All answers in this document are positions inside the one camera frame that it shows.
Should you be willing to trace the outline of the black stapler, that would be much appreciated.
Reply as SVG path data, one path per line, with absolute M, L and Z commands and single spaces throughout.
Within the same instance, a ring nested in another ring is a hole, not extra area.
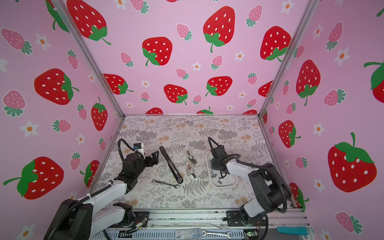
M 167 154 L 166 150 L 164 147 L 160 147 L 160 152 L 162 153 L 162 155 L 164 156 L 164 158 L 166 159 L 167 163 L 168 163 L 168 166 L 173 174 L 173 176 L 175 177 L 176 181 L 178 184 L 182 184 L 184 182 L 184 179 L 182 178 L 181 174 L 179 173 L 179 171 L 177 170 L 176 166 L 174 165 L 174 163 L 172 162 L 172 160 L 170 159 L 169 155 Z

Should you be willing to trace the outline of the pink mini stapler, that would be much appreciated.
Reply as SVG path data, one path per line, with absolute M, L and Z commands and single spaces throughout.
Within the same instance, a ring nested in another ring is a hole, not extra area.
M 191 164 L 187 164 L 187 168 L 188 168 L 188 171 L 190 173 L 190 176 L 193 178 L 193 179 L 197 179 L 197 176 L 195 174 L 195 171 L 194 169 L 192 168 L 192 165 Z

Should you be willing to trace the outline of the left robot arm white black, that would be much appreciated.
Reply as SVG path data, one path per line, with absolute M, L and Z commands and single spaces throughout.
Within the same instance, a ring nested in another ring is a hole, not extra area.
M 115 203 L 105 209 L 115 199 L 133 190 L 145 168 L 159 162 L 159 152 L 147 157 L 141 143 L 128 148 L 132 153 L 121 156 L 121 172 L 104 188 L 81 199 L 67 199 L 61 203 L 44 236 L 46 240 L 88 240 L 113 225 L 132 227 L 137 231 L 144 224 L 138 221 L 129 204 Z

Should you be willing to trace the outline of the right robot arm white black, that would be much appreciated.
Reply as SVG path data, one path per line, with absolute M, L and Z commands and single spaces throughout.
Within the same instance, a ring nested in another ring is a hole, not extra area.
M 255 197 L 240 207 L 244 225 L 252 225 L 258 217 L 274 211 L 282 214 L 288 210 L 292 192 L 273 164 L 255 165 L 240 160 L 239 154 L 227 154 L 223 145 L 211 148 L 212 168 L 223 177 L 235 175 L 249 179 Z

